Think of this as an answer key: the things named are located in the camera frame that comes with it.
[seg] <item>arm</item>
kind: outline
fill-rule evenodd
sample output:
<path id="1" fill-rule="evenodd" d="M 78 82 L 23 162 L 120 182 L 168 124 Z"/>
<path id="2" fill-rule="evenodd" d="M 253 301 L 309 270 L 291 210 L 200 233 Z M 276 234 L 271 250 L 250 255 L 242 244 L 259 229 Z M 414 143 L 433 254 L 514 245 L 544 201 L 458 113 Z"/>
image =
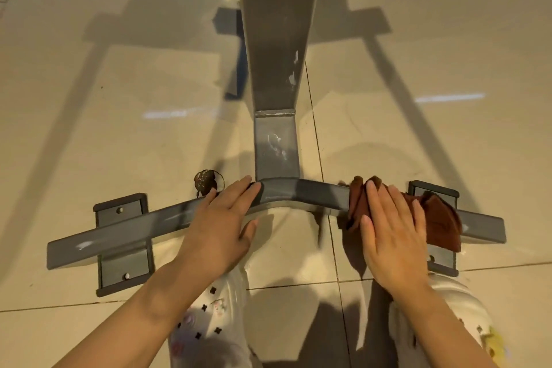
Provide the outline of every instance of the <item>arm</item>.
<path id="1" fill-rule="evenodd" d="M 176 258 L 155 274 L 54 368 L 148 367 L 185 311 L 249 250 L 257 221 L 241 224 L 260 184 L 251 178 L 205 197 Z"/>
<path id="2" fill-rule="evenodd" d="M 413 204 L 414 221 L 399 190 L 367 184 L 373 220 L 363 216 L 364 258 L 376 281 L 408 318 L 433 368 L 496 368 L 490 356 L 429 285 L 426 221 Z"/>

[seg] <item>tiled floor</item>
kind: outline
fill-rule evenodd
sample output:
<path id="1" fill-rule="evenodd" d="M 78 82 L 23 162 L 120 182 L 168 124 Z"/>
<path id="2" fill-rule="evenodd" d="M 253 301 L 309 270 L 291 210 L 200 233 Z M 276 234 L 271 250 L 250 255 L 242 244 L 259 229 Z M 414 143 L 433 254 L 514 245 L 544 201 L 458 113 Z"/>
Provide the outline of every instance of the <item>tiled floor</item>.
<path id="1" fill-rule="evenodd" d="M 505 219 L 506 245 L 465 244 L 458 264 L 513 367 L 552 359 L 549 1 L 318 0 L 298 100 L 305 177 L 426 180 Z M 201 169 L 226 181 L 253 172 L 251 103 L 224 98 L 237 6 L 0 0 L 6 366 L 52 365 L 133 293 L 98 299 L 93 262 L 45 268 L 46 243 L 92 228 L 93 204 L 147 192 L 157 209 L 192 197 Z M 179 241 L 155 244 L 157 266 Z M 262 216 L 245 260 L 246 328 L 266 366 L 393 359 L 378 330 L 388 297 L 354 245 L 331 218 Z M 153 366 L 168 367 L 165 346 Z"/>

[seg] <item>reddish-brown cloth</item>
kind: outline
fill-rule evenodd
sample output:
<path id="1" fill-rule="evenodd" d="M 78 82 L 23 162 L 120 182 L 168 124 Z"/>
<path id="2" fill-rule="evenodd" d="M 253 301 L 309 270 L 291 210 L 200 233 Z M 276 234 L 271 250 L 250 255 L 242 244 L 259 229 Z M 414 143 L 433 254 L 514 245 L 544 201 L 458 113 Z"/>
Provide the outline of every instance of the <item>reddish-brown cloth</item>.
<path id="1" fill-rule="evenodd" d="M 382 180 L 377 176 L 372 176 L 369 180 L 373 181 L 378 189 L 382 185 Z M 438 195 L 429 191 L 425 191 L 422 196 L 406 193 L 403 193 L 403 196 L 410 207 L 411 213 L 413 212 L 412 203 L 414 200 L 418 200 L 425 211 L 427 243 L 458 253 L 460 251 L 462 223 L 456 210 Z M 363 215 L 371 217 L 366 185 L 362 177 L 355 176 L 349 185 L 348 230 L 356 230 Z"/>

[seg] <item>vertical metal column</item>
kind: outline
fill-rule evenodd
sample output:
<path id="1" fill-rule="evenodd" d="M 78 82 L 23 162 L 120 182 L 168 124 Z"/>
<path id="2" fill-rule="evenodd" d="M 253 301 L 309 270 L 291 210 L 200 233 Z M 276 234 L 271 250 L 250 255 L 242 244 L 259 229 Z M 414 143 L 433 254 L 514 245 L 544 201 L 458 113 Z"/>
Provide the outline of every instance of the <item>vertical metal column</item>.
<path id="1" fill-rule="evenodd" d="M 300 177 L 295 104 L 316 0 L 241 0 L 256 179 Z"/>

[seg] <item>forearm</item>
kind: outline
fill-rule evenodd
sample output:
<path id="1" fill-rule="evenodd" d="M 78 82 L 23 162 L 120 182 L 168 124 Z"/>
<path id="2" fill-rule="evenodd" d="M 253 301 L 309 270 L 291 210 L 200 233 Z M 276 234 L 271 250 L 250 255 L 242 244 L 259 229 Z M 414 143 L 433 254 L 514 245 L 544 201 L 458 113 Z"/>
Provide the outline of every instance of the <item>forearm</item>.
<path id="1" fill-rule="evenodd" d="M 149 366 L 209 281 L 187 263 L 161 267 L 55 368 Z"/>
<path id="2" fill-rule="evenodd" d="M 445 300 L 430 286 L 397 300 L 433 368 L 496 368 Z"/>

